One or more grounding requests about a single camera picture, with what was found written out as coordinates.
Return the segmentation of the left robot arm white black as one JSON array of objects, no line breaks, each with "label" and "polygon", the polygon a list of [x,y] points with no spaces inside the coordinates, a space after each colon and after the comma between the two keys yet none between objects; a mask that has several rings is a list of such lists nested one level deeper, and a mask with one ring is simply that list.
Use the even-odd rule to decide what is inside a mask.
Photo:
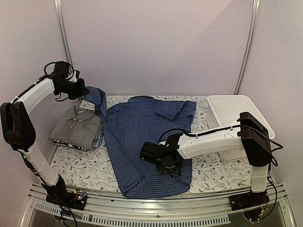
[{"label": "left robot arm white black", "polygon": [[37,144],[36,131],[29,114],[52,93],[64,93],[69,100],[75,100],[88,94],[88,90],[82,78],[67,80],[58,74],[44,76],[19,96],[0,106],[4,140],[30,163],[34,174],[48,186],[56,186],[59,175],[50,167]]}]

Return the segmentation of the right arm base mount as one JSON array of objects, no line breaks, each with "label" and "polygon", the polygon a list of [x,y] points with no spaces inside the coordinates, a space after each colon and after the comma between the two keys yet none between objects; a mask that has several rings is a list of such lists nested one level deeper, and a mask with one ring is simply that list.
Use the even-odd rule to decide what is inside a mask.
[{"label": "right arm base mount", "polygon": [[269,202],[267,192],[254,193],[252,191],[232,195],[229,197],[232,211],[242,210]]}]

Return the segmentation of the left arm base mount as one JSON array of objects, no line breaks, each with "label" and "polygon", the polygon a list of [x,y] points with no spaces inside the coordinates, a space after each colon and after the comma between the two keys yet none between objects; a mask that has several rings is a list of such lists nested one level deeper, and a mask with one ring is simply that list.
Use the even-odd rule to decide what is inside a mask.
[{"label": "left arm base mount", "polygon": [[70,209],[84,210],[87,203],[87,193],[80,192],[79,189],[76,189],[72,192],[63,191],[56,192],[55,190],[48,191],[46,201],[55,205],[64,204],[67,205]]}]

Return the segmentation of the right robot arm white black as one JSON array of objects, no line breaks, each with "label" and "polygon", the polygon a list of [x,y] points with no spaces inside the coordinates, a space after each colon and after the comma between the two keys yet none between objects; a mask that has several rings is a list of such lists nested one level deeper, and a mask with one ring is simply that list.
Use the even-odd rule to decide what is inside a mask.
[{"label": "right robot arm white black", "polygon": [[267,187],[267,172],[272,160],[270,141],[274,132],[267,122],[259,121],[249,112],[225,126],[199,133],[170,135],[164,144],[155,145],[152,159],[159,174],[180,171],[186,160],[194,157],[222,152],[236,159],[241,152],[251,168],[251,191],[245,195],[248,206],[255,206],[263,199]]}]

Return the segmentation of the blue checked long sleeve shirt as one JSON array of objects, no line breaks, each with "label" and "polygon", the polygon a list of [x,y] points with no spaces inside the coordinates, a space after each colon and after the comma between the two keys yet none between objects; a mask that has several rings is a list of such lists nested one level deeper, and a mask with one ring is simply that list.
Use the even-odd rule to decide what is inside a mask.
[{"label": "blue checked long sleeve shirt", "polygon": [[173,135],[191,130],[196,112],[192,101],[161,101],[150,96],[135,96],[107,108],[103,90],[87,87],[84,100],[94,104],[103,124],[107,152],[122,195],[131,199],[175,196],[189,190],[192,160],[181,172],[160,175],[154,164],[140,159],[145,142],[157,143],[163,133]]}]

